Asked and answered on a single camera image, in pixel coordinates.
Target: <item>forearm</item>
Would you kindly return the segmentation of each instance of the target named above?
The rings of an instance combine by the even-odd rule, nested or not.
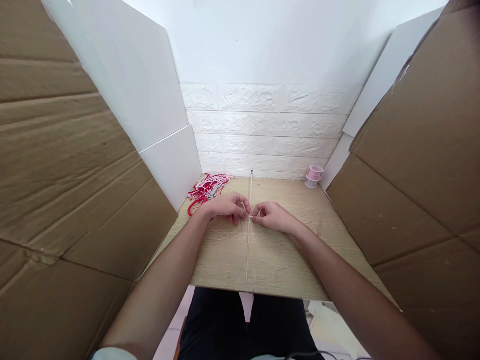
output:
[[[200,208],[157,257],[128,297],[102,346],[152,359],[192,280],[211,220]]]
[[[292,235],[373,359],[439,359],[402,313],[307,226],[299,224]]]

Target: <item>leg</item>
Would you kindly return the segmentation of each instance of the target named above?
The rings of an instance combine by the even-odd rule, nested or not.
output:
[[[272,354],[286,357],[291,353],[317,351],[310,333],[304,302],[299,299],[255,295],[248,327],[248,338],[255,349],[255,356]],[[321,355],[308,360],[322,360]]]
[[[178,359],[230,359],[245,348],[245,341],[245,315],[238,292],[196,287]]]

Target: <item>white sleeve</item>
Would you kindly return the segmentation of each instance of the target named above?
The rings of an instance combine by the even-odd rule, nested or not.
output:
[[[90,360],[137,360],[137,358],[126,350],[105,347],[95,352]]]

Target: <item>hand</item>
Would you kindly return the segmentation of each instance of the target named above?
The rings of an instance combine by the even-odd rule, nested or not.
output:
[[[278,202],[267,201],[258,204],[251,220],[255,224],[282,233],[293,234],[302,224],[295,216],[285,210]]]
[[[238,225],[239,217],[242,219],[248,218],[252,208],[245,196],[237,192],[230,192],[205,202],[196,213],[200,210],[207,212],[212,219],[216,219],[219,216],[228,216],[228,221]]]

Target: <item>white foam board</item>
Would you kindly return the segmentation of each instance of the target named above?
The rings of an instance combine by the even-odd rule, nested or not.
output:
[[[202,175],[192,125],[141,151],[140,156],[178,212]]]
[[[167,31],[122,0],[43,0],[140,152],[188,124]]]
[[[325,167],[325,171],[321,176],[320,186],[324,191],[327,191],[330,184],[347,161],[350,155],[350,145],[352,145],[353,141],[353,136],[346,133],[341,137],[340,142],[336,146],[336,149],[331,155],[331,158]]]
[[[352,137],[357,135],[443,9],[441,7],[397,26],[343,127],[344,133]]]

